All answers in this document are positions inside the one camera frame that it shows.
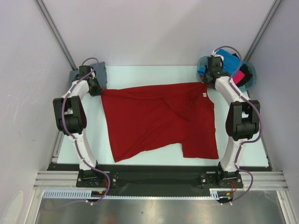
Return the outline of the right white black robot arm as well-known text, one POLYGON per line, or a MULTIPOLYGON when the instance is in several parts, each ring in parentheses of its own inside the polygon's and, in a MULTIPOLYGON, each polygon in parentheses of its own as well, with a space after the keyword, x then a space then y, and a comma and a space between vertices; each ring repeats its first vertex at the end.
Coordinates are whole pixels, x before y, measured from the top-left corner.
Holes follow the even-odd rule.
POLYGON ((203 83, 215 88, 226 100, 229 111, 225 123, 228 144, 215 173, 201 174, 203 188, 242 188, 239 161, 247 143, 259 131, 260 103, 246 97, 228 72, 220 55, 207 58, 203 83))

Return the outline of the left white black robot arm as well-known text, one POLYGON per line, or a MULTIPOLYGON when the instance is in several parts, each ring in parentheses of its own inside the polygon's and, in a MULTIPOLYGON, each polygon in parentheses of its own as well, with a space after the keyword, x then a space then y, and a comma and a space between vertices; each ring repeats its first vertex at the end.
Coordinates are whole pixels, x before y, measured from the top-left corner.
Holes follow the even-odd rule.
POLYGON ((82 105, 86 94, 99 96, 102 93, 96 69, 81 65, 69 90, 60 98, 53 99, 55 121, 59 131, 67 136, 75 148, 79 160, 76 186, 95 188, 102 184, 104 175, 96 171, 98 165, 86 137, 87 117, 82 105))

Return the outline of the red t shirt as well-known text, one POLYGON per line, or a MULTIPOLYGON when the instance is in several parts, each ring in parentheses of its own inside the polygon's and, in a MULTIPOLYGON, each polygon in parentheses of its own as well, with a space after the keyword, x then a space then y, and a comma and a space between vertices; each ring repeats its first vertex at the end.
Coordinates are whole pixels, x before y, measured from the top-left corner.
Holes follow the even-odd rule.
POLYGON ((177 143, 185 158, 218 159, 214 104, 207 90, 201 82, 104 90, 114 161, 177 143))

